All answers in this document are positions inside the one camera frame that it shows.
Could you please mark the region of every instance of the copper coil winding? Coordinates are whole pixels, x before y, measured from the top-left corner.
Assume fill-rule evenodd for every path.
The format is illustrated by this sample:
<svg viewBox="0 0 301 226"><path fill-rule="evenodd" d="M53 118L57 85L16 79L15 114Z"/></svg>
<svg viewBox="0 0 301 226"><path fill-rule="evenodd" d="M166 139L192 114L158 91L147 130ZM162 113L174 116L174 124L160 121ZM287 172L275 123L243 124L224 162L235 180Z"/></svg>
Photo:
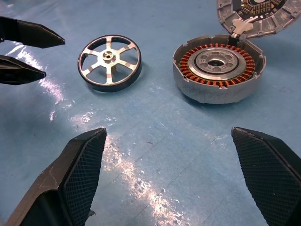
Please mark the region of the copper coil winding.
<svg viewBox="0 0 301 226"><path fill-rule="evenodd" d="M212 47L222 47L222 48L229 48L233 51L238 52L239 54L241 54L244 59L246 60L246 69L245 71L238 77L230 79L230 80L226 80L226 81L212 81L212 80L206 80L206 79L202 79L196 75L194 75L190 69L188 68L188 60L191 57L192 54L194 54L195 52L204 49L204 48L212 48ZM191 50L189 50L186 54L184 54L184 56L182 57L181 61L180 61L180 70L181 72L185 75L186 78L199 82L199 83L203 83L203 84L207 84L207 85L213 85L213 86L219 86L219 87L228 87L229 85L235 85L235 84L239 84L241 82L247 81L248 79L251 78L251 76L253 75L254 71L255 71L255 62L253 57L251 57L251 55L249 53L247 53L245 50L240 49L236 46L230 46L230 45L225 45L225 44L212 44L210 43L210 45L203 45L203 46L198 46L195 47Z"/></svg>

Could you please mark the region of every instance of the spoked wheel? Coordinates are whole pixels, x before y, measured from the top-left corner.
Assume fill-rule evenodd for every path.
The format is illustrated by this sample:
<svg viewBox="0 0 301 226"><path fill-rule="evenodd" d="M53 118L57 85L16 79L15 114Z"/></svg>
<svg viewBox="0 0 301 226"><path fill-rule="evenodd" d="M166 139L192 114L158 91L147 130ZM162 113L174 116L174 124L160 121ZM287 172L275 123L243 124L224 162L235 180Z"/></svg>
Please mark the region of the spoked wheel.
<svg viewBox="0 0 301 226"><path fill-rule="evenodd" d="M111 48L112 42L124 43L127 46L122 47L118 50ZM106 45L106 49L97 52L95 49L101 45ZM130 49L135 49L138 55L137 63L131 64L127 61L121 60L120 55ZM97 57L97 62L91 65L88 69L83 70L83 63L88 55L94 55ZM132 72L123 78L122 80L113 82L112 78L116 72L116 65L120 64L129 68ZM92 87L101 92L116 92L127 88L133 82L136 81L141 72L141 52L136 43L125 36L121 35L108 35L97 38L88 43L79 55L78 68L81 77L88 82ZM96 68L106 68L106 83L99 83L88 78L88 75Z"/></svg>

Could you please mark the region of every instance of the circuit board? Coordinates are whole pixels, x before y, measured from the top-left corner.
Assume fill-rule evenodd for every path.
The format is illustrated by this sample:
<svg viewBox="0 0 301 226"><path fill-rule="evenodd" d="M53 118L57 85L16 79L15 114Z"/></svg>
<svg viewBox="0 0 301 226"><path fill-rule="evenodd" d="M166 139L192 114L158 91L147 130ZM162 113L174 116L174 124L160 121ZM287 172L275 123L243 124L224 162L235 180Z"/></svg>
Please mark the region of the circuit board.
<svg viewBox="0 0 301 226"><path fill-rule="evenodd" d="M280 10L287 0L232 0L233 11L236 11L244 20L258 16L260 19Z"/></svg>

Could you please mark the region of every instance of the textured gripper pad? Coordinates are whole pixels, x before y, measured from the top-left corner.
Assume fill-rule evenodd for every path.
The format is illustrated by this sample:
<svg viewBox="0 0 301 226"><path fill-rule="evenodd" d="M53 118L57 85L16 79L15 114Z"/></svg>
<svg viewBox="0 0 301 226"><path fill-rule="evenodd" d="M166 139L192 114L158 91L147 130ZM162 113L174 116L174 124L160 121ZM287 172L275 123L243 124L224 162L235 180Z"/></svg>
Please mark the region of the textured gripper pad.
<svg viewBox="0 0 301 226"><path fill-rule="evenodd" d="M105 143L103 132L85 143L63 185L63 197L74 226L84 226L89 215L99 180Z"/></svg>
<svg viewBox="0 0 301 226"><path fill-rule="evenodd" d="M280 139L233 128L246 186L269 226L301 226L301 159Z"/></svg>

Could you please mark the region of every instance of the blue floor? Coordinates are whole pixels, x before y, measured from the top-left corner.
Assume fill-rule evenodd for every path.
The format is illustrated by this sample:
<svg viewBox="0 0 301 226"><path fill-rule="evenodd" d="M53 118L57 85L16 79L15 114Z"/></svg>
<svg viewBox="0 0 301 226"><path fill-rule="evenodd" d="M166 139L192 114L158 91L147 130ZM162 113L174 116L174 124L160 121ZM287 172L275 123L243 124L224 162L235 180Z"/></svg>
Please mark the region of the blue floor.
<svg viewBox="0 0 301 226"><path fill-rule="evenodd" d="M229 105L189 101L176 87L172 56L201 35L225 34L215 0L2 0L0 14L43 24L65 46L6 41L1 54L45 70L44 80L0 85L0 221L76 135L108 130L89 226L266 226L249 194L231 140L233 126L301 149L301 21L253 42L267 56L261 85ZM142 52L129 88L92 92L77 58L92 39L121 34Z"/></svg>

